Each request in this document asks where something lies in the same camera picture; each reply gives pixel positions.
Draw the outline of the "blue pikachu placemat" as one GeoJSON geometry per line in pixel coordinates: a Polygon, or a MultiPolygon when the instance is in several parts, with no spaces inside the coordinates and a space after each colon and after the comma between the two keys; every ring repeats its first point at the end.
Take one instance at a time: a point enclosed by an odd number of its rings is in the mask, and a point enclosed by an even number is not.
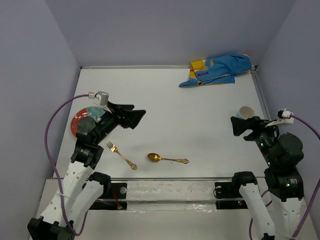
{"type": "Polygon", "coordinates": [[[180,88],[201,85],[234,84],[237,75],[252,68],[250,57],[246,54],[228,54],[206,58],[190,63],[188,80],[179,84],[180,88]]]}

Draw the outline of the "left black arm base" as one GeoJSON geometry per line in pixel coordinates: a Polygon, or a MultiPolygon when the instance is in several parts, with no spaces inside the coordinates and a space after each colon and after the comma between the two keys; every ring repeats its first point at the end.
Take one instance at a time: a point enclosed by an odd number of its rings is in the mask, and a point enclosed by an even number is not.
{"type": "Polygon", "coordinates": [[[127,183],[112,182],[110,188],[104,187],[102,195],[92,204],[90,210],[126,210],[127,183]]]}

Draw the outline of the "blue mug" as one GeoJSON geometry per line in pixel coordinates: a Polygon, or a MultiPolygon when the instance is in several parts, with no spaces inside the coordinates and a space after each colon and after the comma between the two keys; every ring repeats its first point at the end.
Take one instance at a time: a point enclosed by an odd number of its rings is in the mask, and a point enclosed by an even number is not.
{"type": "Polygon", "coordinates": [[[255,116],[255,112],[249,106],[242,106],[236,114],[237,118],[244,119],[244,120],[252,118],[254,116],[255,116]]]}

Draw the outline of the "metal table rail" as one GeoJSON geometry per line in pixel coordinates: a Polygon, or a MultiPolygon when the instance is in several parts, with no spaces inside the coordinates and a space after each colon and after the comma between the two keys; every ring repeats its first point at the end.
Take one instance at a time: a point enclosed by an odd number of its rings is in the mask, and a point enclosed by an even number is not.
{"type": "MultiPolygon", "coordinates": [[[[100,70],[100,69],[189,69],[188,65],[105,65],[105,66],[81,66],[81,70],[100,70]]],[[[257,93],[259,104],[262,109],[263,116],[267,119],[271,119],[271,114],[268,109],[263,91],[261,89],[258,74],[258,65],[252,65],[250,74],[257,93]]]]}

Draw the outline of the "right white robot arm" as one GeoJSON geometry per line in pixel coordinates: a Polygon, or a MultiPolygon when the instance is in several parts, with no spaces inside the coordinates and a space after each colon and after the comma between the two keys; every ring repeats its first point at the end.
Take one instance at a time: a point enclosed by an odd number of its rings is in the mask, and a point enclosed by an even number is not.
{"type": "Polygon", "coordinates": [[[304,158],[301,140],[291,133],[280,134],[277,125],[258,116],[248,119],[232,116],[230,121],[236,137],[251,131],[243,139],[256,143],[267,164],[264,179],[274,215],[270,216],[252,172],[236,172],[230,183],[231,192],[244,199],[260,240],[294,239],[304,197],[303,179],[296,168],[304,158]]]}

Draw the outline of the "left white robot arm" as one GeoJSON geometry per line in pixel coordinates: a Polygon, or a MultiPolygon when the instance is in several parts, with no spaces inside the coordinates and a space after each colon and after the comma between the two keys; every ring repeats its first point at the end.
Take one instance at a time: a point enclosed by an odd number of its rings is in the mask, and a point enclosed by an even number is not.
{"type": "Polygon", "coordinates": [[[146,114],[131,104],[107,104],[108,110],[98,119],[86,115],[77,122],[76,143],[58,190],[38,218],[27,229],[34,240],[73,240],[83,228],[87,212],[94,202],[110,194],[111,178],[95,171],[104,151],[100,142],[117,126],[134,129],[146,114]]]}

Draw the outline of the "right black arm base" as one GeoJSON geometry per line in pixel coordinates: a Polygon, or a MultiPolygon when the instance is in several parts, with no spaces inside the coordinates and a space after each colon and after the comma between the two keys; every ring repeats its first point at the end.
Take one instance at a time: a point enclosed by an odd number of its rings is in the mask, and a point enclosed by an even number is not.
{"type": "Polygon", "coordinates": [[[213,196],[217,210],[248,209],[245,200],[236,190],[231,181],[217,181],[214,183],[213,196]]]}

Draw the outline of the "red and teal plate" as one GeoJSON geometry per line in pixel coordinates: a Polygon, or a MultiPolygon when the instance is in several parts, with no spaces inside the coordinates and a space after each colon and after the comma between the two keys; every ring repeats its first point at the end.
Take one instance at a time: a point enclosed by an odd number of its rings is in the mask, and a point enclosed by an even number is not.
{"type": "Polygon", "coordinates": [[[71,120],[71,133],[76,137],[79,127],[82,129],[86,122],[89,122],[89,125],[92,125],[93,121],[98,123],[105,112],[106,110],[99,106],[88,106],[83,108],[77,112],[71,120]]]}

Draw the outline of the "gold fork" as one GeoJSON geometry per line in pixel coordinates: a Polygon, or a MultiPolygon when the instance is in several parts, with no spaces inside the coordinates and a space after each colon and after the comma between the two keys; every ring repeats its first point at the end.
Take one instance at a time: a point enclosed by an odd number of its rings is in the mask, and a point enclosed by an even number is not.
{"type": "Polygon", "coordinates": [[[118,155],[120,155],[126,161],[126,163],[131,167],[132,170],[137,170],[137,165],[132,163],[123,154],[121,154],[118,148],[112,142],[108,141],[106,145],[113,153],[117,153],[118,155]]]}

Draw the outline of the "gold spoon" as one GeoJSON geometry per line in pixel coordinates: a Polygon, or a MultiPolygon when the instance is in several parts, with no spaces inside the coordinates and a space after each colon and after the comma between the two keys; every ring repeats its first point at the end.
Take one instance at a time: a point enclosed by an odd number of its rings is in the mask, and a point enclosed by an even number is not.
{"type": "Polygon", "coordinates": [[[159,162],[159,161],[162,161],[162,160],[165,160],[165,161],[172,161],[172,162],[177,162],[177,163],[182,163],[182,164],[188,164],[190,161],[186,158],[184,159],[174,159],[174,158],[164,158],[164,157],[161,157],[160,155],[158,155],[157,153],[148,153],[147,154],[147,158],[152,161],[152,162],[159,162]]]}

